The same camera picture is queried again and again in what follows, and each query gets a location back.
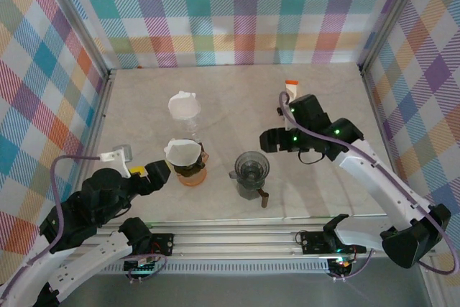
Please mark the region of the short aluminium frame post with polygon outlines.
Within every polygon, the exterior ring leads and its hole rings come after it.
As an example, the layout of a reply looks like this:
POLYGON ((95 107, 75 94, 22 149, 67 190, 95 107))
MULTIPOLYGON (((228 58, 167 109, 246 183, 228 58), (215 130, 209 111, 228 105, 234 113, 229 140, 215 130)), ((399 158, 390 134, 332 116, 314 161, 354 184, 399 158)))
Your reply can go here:
POLYGON ((445 301, 443 298, 441 286, 437 278, 437 274, 428 270, 423 265, 419 265, 419 268, 432 307, 445 307, 445 301))

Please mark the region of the aluminium side rail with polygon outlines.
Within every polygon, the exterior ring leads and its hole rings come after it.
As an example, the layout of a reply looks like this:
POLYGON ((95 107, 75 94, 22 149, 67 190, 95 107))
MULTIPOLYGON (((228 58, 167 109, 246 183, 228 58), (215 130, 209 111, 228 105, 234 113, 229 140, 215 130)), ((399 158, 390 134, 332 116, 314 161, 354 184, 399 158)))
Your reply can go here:
MULTIPOLYGON (((118 70, 113 69, 109 71, 106 80, 101 87, 101 93, 96 103, 96 110, 93 114, 93 119, 89 127, 88 136, 83 148, 83 156, 95 157, 101 138, 101 132, 104 127, 107 108, 111 99, 114 82, 118 70)), ((79 160, 77 165, 75 181, 71 193, 75 193, 81 189, 83 181, 91 174, 95 160, 79 160)))

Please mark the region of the orange and white filter packet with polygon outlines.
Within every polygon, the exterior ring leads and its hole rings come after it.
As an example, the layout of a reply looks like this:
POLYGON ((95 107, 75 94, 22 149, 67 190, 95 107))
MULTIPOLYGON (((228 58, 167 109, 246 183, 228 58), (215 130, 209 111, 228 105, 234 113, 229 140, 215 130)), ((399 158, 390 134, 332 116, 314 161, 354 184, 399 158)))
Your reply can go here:
POLYGON ((288 95, 288 104, 294 102, 300 96, 300 84, 297 80, 285 81, 285 92, 288 95))

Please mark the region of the left circuit board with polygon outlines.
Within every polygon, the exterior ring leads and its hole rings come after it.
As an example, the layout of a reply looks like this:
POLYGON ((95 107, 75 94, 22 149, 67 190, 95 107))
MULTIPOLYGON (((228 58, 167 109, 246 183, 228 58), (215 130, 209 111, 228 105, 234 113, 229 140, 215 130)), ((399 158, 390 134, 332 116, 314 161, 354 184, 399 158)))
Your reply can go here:
POLYGON ((129 256, 122 259, 124 261, 124 271, 129 273, 141 271, 153 271, 156 263, 161 260, 157 255, 138 255, 129 256))

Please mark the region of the orange glass cup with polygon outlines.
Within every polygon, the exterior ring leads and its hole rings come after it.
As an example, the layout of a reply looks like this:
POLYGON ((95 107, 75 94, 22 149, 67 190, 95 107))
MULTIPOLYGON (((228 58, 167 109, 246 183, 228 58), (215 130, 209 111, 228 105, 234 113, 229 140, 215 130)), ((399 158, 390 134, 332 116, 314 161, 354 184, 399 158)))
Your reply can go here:
POLYGON ((199 174, 193 175, 189 178, 185 178, 177 174, 178 180, 187 187, 194 187, 194 186, 200 185, 206 179, 206 176, 207 176, 206 168, 205 170, 202 170, 201 172, 199 172, 199 174))

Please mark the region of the grey plastic coffee dripper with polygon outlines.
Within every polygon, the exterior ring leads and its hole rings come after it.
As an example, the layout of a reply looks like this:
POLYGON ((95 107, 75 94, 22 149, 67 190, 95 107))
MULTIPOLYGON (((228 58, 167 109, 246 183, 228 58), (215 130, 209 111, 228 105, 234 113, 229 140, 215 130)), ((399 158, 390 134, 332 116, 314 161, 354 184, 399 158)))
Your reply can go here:
POLYGON ((264 180, 269 172, 270 163, 268 159, 260 152, 248 151, 238 156, 229 177, 235 180, 259 182, 264 180))

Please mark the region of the right circuit board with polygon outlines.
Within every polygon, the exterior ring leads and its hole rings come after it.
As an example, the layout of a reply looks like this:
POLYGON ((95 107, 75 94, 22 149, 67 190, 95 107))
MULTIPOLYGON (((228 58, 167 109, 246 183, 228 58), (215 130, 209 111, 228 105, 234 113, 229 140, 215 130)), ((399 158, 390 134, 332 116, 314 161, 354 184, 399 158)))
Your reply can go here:
POLYGON ((350 257, 335 257, 327 259, 328 274, 335 276, 348 276, 351 274, 355 260, 350 257))

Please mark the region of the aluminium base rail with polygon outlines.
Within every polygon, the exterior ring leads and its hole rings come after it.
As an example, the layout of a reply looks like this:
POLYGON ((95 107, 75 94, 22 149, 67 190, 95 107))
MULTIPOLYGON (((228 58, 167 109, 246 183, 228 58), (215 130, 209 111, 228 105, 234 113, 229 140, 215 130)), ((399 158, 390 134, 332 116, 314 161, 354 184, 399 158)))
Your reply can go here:
MULTIPOLYGON (((110 220, 85 242, 97 243, 108 239, 112 232, 119 229, 128 219, 124 215, 110 220)), ((376 225, 383 221, 381 216, 349 216, 344 221, 352 222, 353 228, 359 226, 376 225)), ((313 219, 306 219, 304 225, 300 219, 234 219, 216 221, 167 221, 160 223, 143 222, 153 234, 173 234, 173 257, 185 256, 195 259, 219 258, 250 258, 250 257, 283 257, 292 252, 294 255, 303 254, 302 247, 295 241, 295 235, 300 231, 320 232, 326 225, 323 222, 315 223, 313 219)), ((363 236, 355 240, 339 238, 344 244, 359 244, 366 249, 380 249, 380 242, 368 242, 363 236)), ((49 242, 39 235, 34 246, 39 250, 46 250, 49 242)), ((337 253, 306 254, 319 257, 347 256, 337 253)))

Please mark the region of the amber plastic coffee dripper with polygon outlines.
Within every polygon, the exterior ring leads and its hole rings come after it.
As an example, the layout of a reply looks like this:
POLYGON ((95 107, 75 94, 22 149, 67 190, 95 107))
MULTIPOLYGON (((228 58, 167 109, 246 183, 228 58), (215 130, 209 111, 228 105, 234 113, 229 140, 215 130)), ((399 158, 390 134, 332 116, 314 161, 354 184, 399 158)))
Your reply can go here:
POLYGON ((201 155, 193 164, 187 166, 173 165, 173 169, 178 175, 189 178, 193 175, 199 174, 202 170, 205 170, 207 160, 208 154, 202 151, 201 155))

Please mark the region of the grey metal base panel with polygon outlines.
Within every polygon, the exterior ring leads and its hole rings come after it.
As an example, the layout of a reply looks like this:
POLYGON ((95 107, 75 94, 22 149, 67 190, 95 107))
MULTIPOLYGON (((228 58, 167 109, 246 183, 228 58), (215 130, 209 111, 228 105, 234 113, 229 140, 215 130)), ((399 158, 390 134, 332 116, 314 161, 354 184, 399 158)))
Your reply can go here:
POLYGON ((121 275, 83 284, 63 307, 432 307, 419 279, 334 282, 308 275, 159 275, 139 285, 121 275))

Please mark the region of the circuit board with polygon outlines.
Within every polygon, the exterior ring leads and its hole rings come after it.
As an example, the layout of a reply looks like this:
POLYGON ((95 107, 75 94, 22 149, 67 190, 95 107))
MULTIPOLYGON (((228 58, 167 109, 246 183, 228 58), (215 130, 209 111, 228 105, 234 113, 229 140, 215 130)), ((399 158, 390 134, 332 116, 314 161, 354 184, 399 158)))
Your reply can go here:
POLYGON ((153 271, 156 263, 161 260, 157 255, 138 255, 129 256, 122 259, 124 261, 124 271, 129 273, 141 271, 153 271))
POLYGON ((350 257, 335 257, 327 259, 328 274, 335 276, 348 276, 351 274, 355 260, 350 257))

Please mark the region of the colourful checked backdrop cloth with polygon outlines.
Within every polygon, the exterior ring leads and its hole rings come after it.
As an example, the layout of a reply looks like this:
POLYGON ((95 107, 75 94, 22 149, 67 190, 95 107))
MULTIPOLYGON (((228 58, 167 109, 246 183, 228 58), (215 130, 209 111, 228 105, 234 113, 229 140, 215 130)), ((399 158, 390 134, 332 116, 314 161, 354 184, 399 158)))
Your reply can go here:
POLYGON ((460 0, 409 0, 365 78, 397 172, 450 210, 460 258, 460 0))
POLYGON ((73 0, 107 67, 355 63, 379 0, 73 0))
POLYGON ((71 194, 103 77, 56 0, 0 0, 0 280, 71 194))

